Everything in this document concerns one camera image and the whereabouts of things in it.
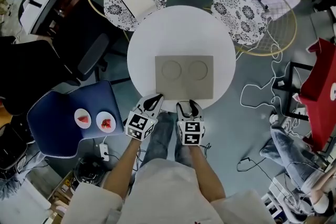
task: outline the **black office chair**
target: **black office chair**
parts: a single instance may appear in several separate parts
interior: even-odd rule
[[[94,5],[103,13],[103,7]],[[80,0],[60,24],[52,43],[60,59],[79,80],[87,80],[95,71],[98,81],[98,68],[103,71],[107,68],[103,59],[106,53],[126,57],[126,54],[111,49],[121,36],[122,30],[94,11],[87,0]]]
[[[0,37],[0,98],[10,114],[27,113],[61,82],[80,86],[47,41],[12,42],[13,37]]]

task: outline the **black and white floral cushion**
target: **black and white floral cushion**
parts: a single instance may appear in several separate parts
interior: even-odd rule
[[[267,17],[258,0],[214,0],[212,14],[228,28],[233,41],[252,45],[265,34]]]
[[[158,10],[164,8],[167,2],[167,0],[153,1]],[[135,31],[140,24],[121,0],[104,0],[104,13],[113,25],[126,31]]]

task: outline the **forearm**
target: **forearm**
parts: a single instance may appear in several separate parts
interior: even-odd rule
[[[131,140],[104,184],[104,189],[118,194],[122,199],[126,196],[134,161],[140,145],[141,141],[136,139]]]
[[[209,202],[225,198],[222,183],[205,159],[200,147],[190,146],[189,149],[202,195]]]
[[[327,180],[336,173],[336,166],[333,166],[328,172],[317,180],[315,185],[311,188],[312,191],[319,190],[327,182]]]

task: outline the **blue jeans leg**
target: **blue jeans leg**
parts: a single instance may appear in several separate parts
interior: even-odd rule
[[[170,139],[172,138],[174,121],[172,116],[166,112],[160,113],[157,119],[158,123],[156,124],[154,131],[150,134],[150,142],[140,167],[156,158],[167,159],[168,146]]]
[[[188,146],[182,145],[181,139],[177,131],[177,122],[175,123],[176,145],[175,145],[175,161],[193,167],[190,150]]]
[[[318,166],[302,155],[294,145],[294,140],[286,135],[278,122],[271,126],[271,136],[281,157],[283,167],[286,168],[291,180],[301,188],[307,178],[318,169]]]

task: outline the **red food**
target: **red food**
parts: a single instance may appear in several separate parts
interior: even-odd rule
[[[110,119],[103,120],[103,122],[101,123],[101,127],[102,128],[111,128],[111,120]]]
[[[77,118],[77,120],[79,120],[83,123],[89,123],[89,117],[88,116],[79,117],[79,118]]]

